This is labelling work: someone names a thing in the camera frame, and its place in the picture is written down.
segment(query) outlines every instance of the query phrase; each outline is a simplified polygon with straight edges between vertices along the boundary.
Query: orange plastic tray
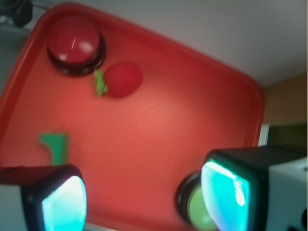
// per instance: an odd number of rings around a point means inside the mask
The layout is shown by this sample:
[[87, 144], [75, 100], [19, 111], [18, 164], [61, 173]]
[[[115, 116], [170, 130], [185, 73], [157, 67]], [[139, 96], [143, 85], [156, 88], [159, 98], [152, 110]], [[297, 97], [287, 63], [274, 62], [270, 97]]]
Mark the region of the orange plastic tray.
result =
[[[132, 95], [97, 98], [93, 76], [68, 77], [49, 60], [52, 24], [82, 15], [100, 29], [101, 70], [133, 61]], [[118, 230], [189, 230], [174, 204], [180, 182], [214, 148], [257, 144], [263, 98], [248, 76], [180, 44], [77, 4], [48, 11], [28, 38], [0, 99], [0, 166], [50, 165], [44, 132], [69, 134], [83, 173], [88, 222]]]

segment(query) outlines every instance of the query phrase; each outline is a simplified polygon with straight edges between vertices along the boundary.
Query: green button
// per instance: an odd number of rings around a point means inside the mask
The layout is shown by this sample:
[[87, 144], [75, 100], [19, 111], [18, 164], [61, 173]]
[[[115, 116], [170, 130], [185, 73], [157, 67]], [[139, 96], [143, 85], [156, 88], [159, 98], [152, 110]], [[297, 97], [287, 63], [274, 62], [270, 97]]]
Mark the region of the green button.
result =
[[187, 210], [190, 221], [197, 230], [217, 229], [205, 207], [200, 185], [196, 186], [192, 191], [188, 199]]

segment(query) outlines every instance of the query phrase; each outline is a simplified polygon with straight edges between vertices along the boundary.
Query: strawberry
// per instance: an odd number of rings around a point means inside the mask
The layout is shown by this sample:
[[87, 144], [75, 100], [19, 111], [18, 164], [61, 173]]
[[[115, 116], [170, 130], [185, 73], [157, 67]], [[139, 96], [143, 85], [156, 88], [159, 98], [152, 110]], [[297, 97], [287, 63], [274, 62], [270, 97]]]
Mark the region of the strawberry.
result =
[[94, 71], [97, 96], [107, 94], [124, 97], [133, 93], [142, 83], [143, 76], [138, 66], [132, 62], [121, 62], [109, 66], [105, 73]]

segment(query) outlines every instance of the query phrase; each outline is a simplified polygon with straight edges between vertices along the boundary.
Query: green toy piece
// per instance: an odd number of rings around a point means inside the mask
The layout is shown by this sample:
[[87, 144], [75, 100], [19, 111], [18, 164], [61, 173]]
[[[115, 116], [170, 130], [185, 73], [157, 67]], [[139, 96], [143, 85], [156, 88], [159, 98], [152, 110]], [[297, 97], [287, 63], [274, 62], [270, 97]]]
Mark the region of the green toy piece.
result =
[[97, 97], [101, 97], [103, 94], [108, 92], [108, 87], [103, 78], [103, 73], [100, 70], [94, 71], [94, 85], [96, 87]]
[[205, 207], [200, 185], [196, 186], [188, 199], [187, 214], [197, 230], [217, 230]]
[[68, 154], [68, 135], [59, 133], [41, 134], [39, 141], [47, 146], [52, 154], [53, 166], [64, 165], [67, 163]]

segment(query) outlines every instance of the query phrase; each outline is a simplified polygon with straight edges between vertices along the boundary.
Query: cyan glowing panel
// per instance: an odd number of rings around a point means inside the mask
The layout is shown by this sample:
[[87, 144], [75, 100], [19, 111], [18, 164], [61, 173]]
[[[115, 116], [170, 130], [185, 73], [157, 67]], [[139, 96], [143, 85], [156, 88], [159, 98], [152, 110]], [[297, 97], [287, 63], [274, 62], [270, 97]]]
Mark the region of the cyan glowing panel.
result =
[[83, 180], [72, 176], [42, 201], [46, 231], [81, 231], [87, 216]]
[[218, 229], [245, 231], [248, 225], [249, 182], [215, 161], [201, 171], [206, 209]]

